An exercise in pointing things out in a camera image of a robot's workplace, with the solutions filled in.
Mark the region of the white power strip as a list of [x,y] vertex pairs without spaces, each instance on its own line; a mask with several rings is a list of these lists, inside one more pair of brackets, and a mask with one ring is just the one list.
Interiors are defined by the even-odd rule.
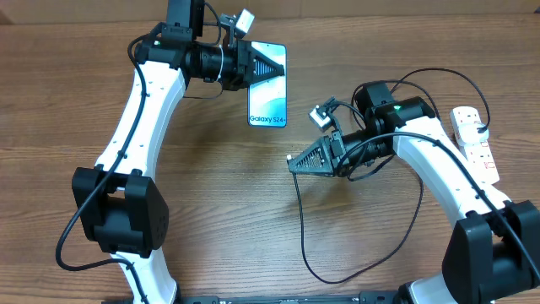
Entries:
[[[482,123],[478,110],[470,106],[458,106],[452,109],[450,119],[455,139],[457,127],[461,124]],[[465,158],[474,166],[475,171],[483,178],[484,182],[494,185],[500,180],[488,140],[470,146],[460,146],[458,143],[457,145]]]

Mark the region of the Galaxy smartphone with teal screen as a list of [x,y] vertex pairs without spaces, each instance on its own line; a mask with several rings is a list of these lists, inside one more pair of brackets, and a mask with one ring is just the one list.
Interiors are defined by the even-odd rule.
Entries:
[[285,45],[253,41],[251,46],[283,67],[283,75],[251,84],[248,89],[248,124],[284,128],[287,125],[287,49]]

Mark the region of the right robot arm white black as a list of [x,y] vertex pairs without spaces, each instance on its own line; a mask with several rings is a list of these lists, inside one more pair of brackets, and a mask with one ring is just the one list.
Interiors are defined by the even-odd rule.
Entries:
[[334,99],[310,119],[322,136],[287,159],[294,176],[351,176],[384,156],[404,160],[433,193],[452,228],[441,271],[390,292],[362,292],[363,303],[491,303],[539,286],[539,212],[485,181],[451,142],[425,99],[396,100],[386,81],[360,85],[349,104],[364,127],[344,134]]

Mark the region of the white charger plug adapter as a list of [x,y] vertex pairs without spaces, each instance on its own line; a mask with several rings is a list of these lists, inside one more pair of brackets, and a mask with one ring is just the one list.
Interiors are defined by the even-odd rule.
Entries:
[[465,123],[457,127],[456,140],[460,146],[480,144],[489,138],[489,130],[481,122]]

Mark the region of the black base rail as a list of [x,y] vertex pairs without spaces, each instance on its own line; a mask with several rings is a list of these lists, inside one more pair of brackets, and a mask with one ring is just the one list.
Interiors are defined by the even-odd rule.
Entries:
[[414,300],[394,290],[362,291],[358,295],[324,296],[258,296],[219,298],[217,296],[190,296],[176,298],[174,304],[393,304],[393,303],[455,303],[451,297],[428,296]]

